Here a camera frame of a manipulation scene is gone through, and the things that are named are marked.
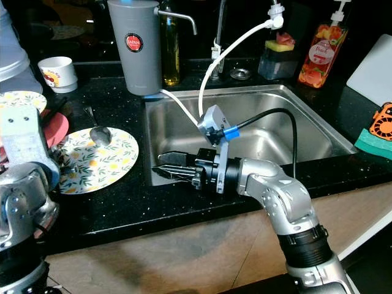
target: spoon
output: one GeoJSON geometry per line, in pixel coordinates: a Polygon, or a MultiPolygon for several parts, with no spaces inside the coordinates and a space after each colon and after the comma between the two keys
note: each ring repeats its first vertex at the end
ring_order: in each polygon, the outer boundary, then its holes
{"type": "Polygon", "coordinates": [[[111,142],[111,133],[107,127],[102,127],[98,125],[97,120],[95,119],[91,106],[87,106],[84,108],[84,111],[88,114],[91,120],[94,123],[94,127],[90,130],[90,138],[91,140],[98,146],[108,146],[111,142]]]}

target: speckled countertop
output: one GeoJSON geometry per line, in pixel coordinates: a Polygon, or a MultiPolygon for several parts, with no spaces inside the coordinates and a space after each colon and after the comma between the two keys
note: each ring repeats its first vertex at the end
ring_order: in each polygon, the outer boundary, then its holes
{"type": "MultiPolygon", "coordinates": [[[[260,209],[254,199],[236,194],[206,194],[186,183],[159,187],[147,185],[144,173],[144,102],[130,94],[121,77],[119,64],[81,64],[77,66],[79,88],[68,94],[53,94],[45,88],[49,107],[67,96],[72,107],[69,116],[71,131],[91,127],[83,106],[91,105],[95,115],[106,126],[132,134],[139,144],[136,164],[119,181],[104,189],[81,195],[60,195],[53,198],[61,212],[44,244],[53,254],[119,239],[158,232],[220,217],[260,209]]],[[[191,70],[179,86],[169,90],[198,89],[203,70],[191,70]]],[[[288,86],[331,126],[352,143],[362,128],[368,128],[378,109],[354,90],[345,86],[347,79],[330,76],[323,89],[310,89],[295,80],[274,81],[288,86]]],[[[248,81],[225,77],[208,88],[263,85],[262,77],[253,75],[248,81]]],[[[288,171],[291,165],[283,166],[288,171]]],[[[301,162],[297,178],[307,187],[312,198],[354,190],[392,178],[391,162],[379,156],[358,152],[347,156],[301,162]]]]}

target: floral plate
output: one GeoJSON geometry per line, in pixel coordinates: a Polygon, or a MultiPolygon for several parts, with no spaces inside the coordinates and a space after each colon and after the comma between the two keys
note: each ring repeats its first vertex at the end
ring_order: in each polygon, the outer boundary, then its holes
{"type": "Polygon", "coordinates": [[[53,38],[52,40],[65,40],[80,36],[85,33],[85,29],[80,26],[52,26],[53,38]]]}
{"type": "Polygon", "coordinates": [[[0,93],[0,108],[7,106],[33,105],[41,113],[47,106],[45,96],[31,91],[10,91],[0,93]]]}
{"type": "Polygon", "coordinates": [[[97,147],[90,139],[90,130],[69,134],[59,143],[58,149],[66,167],[72,172],[61,175],[62,194],[83,194],[113,184],[135,164],[139,147],[133,136],[112,127],[108,146],[97,147]]]}

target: sink basin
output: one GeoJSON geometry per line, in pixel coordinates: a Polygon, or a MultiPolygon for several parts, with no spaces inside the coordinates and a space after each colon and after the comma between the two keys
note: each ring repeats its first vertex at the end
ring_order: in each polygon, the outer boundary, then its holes
{"type": "MultiPolygon", "coordinates": [[[[173,92],[198,118],[198,91],[173,92]]],[[[146,102],[146,174],[151,185],[172,183],[151,171],[159,154],[184,151],[197,154],[211,148],[198,129],[170,98],[146,102]]],[[[298,129],[298,159],[303,162],[357,152],[356,148],[282,85],[247,86],[206,90],[203,110],[217,104],[231,125],[241,123],[272,108],[290,110],[298,129]]],[[[273,113],[241,129],[241,136],[230,142],[229,157],[265,159],[279,165],[292,163],[292,125],[285,113],[273,113]]]]}

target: white tube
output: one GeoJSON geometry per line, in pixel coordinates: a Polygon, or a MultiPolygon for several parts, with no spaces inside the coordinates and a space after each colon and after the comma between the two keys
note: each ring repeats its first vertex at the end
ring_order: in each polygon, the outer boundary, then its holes
{"type": "Polygon", "coordinates": [[[184,104],[181,103],[181,101],[171,92],[166,91],[164,89],[160,90],[162,93],[164,93],[165,95],[167,95],[168,97],[172,98],[175,102],[177,102],[177,104],[181,107],[181,109],[183,110],[183,112],[185,112],[185,114],[187,115],[187,117],[193,122],[193,124],[195,126],[197,126],[197,120],[194,118],[194,116],[188,111],[188,109],[186,109],[186,107],[184,106],[184,104]]]}
{"type": "Polygon", "coordinates": [[[204,76],[204,79],[202,81],[202,85],[200,87],[200,91],[198,93],[198,114],[201,117],[203,115],[203,93],[204,89],[206,87],[207,81],[209,76],[212,74],[214,68],[220,63],[222,59],[226,57],[235,47],[238,46],[243,40],[248,38],[250,35],[253,33],[267,27],[267,26],[272,26],[273,21],[272,20],[266,20],[264,23],[259,24],[258,26],[255,26],[254,28],[248,30],[245,34],[243,34],[241,37],[239,37],[237,40],[234,41],[213,63],[211,63],[206,71],[206,75],[204,76]]]}

